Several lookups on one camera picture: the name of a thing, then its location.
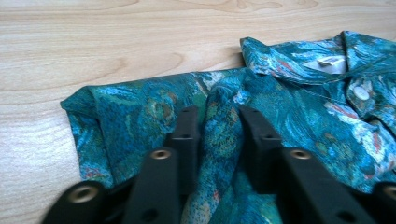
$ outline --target wood grain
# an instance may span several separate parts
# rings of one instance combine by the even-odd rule
[[[59,102],[86,85],[242,66],[268,45],[351,30],[396,39],[390,0],[0,1],[0,222],[37,223],[79,181]]]

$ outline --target black plastic part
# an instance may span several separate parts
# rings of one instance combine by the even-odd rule
[[[380,182],[371,194],[346,187],[377,223],[393,224],[396,220],[396,183]]]
[[[107,191],[100,213],[102,223],[120,223],[124,215],[127,199],[134,190],[137,177],[133,177]]]
[[[83,181],[69,188],[51,207],[44,224],[87,224],[99,222],[106,191],[102,184]]]
[[[258,193],[274,193],[282,139],[260,111],[244,105],[239,111],[245,133],[242,152],[247,177]]]
[[[151,151],[143,161],[122,223],[179,223],[177,179],[177,152],[170,147]]]
[[[284,223],[375,223],[308,151],[281,150],[277,205]]]
[[[164,146],[177,151],[180,194],[193,193],[200,159],[198,107],[190,106],[181,110],[177,116],[177,126],[172,134],[167,135]]]

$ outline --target blue paisley fabric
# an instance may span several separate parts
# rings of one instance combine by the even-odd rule
[[[203,162],[182,223],[281,223],[275,196],[255,193],[238,165],[237,108],[247,105],[272,123],[284,147],[311,151],[340,182],[364,192],[396,182],[396,43],[343,32],[275,46],[248,37],[241,47],[247,67],[88,86],[64,100],[82,179],[111,188],[135,176],[178,112],[197,105]],[[344,74],[304,66],[340,55]]]

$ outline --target clothing label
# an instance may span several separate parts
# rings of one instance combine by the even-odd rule
[[[329,74],[344,74],[347,71],[346,56],[344,55],[319,58],[313,62],[305,63],[304,66]]]

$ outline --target wooden surface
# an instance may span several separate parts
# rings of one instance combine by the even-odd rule
[[[79,181],[60,101],[85,85],[243,65],[266,44],[396,39],[395,1],[0,1],[0,223],[37,223]]]

